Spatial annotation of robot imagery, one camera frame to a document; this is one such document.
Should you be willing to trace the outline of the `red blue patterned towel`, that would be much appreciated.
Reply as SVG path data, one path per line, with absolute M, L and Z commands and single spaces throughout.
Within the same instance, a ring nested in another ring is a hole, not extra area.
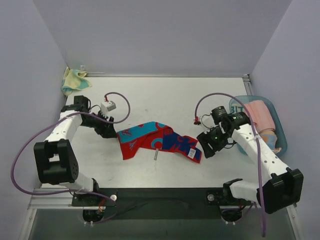
M 133 158 L 140 148 L 179 153 L 195 163 L 200 163 L 202 152 L 198 140 L 179 135 L 170 126 L 151 121 L 117 132 L 122 157 Z

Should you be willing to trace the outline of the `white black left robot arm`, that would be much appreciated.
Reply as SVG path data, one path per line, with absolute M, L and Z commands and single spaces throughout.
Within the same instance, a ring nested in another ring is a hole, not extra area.
M 83 195 L 90 206 L 101 201 L 99 185 L 93 178 L 82 174 L 72 149 L 72 139 L 77 129 L 92 128 L 104 139 L 116 138 L 114 118 L 108 117 L 100 109 L 90 113 L 91 101 L 83 96 L 75 96 L 73 104 L 65 105 L 60 112 L 60 122 L 51 134 L 33 147 L 38 178 L 42 184 L 59 185 Z

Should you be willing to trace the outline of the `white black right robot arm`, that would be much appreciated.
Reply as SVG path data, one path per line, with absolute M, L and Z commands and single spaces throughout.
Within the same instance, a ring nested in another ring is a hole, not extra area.
M 205 158 L 222 150 L 233 139 L 258 166 L 258 182 L 235 178 L 223 184 L 221 198 L 233 205 L 239 199 L 259 205 L 268 214 L 296 204 L 301 199 L 304 176 L 291 169 L 269 148 L 244 112 L 227 113 L 224 106 L 211 111 L 214 126 L 197 136 Z

